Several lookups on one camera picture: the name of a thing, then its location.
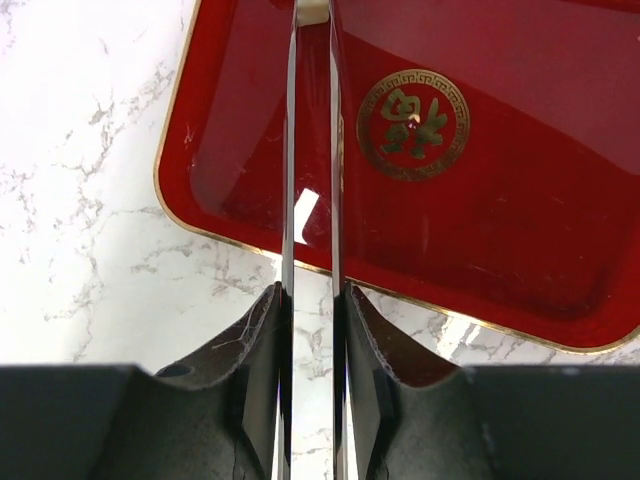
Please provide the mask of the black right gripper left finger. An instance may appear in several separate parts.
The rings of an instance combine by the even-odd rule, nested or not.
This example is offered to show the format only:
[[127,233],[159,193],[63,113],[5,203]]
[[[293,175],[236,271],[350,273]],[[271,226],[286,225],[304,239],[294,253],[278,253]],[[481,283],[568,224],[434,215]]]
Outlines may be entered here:
[[132,365],[1,371],[5,479],[267,479],[273,465],[281,287],[148,374]]

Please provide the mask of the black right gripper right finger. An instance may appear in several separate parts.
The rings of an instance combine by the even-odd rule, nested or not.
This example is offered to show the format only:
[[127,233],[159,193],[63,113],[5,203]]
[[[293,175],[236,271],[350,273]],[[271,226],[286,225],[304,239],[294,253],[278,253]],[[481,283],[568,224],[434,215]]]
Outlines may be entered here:
[[635,365],[457,366],[345,290],[364,479],[635,479]]

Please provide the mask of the white rectangular chocolate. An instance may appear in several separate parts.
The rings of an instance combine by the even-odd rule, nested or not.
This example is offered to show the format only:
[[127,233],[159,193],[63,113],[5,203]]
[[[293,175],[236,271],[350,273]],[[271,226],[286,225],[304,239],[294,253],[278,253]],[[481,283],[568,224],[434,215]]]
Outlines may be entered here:
[[329,20],[329,0],[296,0],[295,11],[300,27],[323,24]]

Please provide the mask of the red lacquer tray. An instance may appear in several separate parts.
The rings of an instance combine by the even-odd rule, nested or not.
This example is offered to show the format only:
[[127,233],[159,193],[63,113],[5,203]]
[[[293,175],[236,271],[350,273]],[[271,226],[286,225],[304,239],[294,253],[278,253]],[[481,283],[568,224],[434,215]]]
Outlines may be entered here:
[[183,228],[578,352],[639,334],[635,1],[199,1],[155,187]]

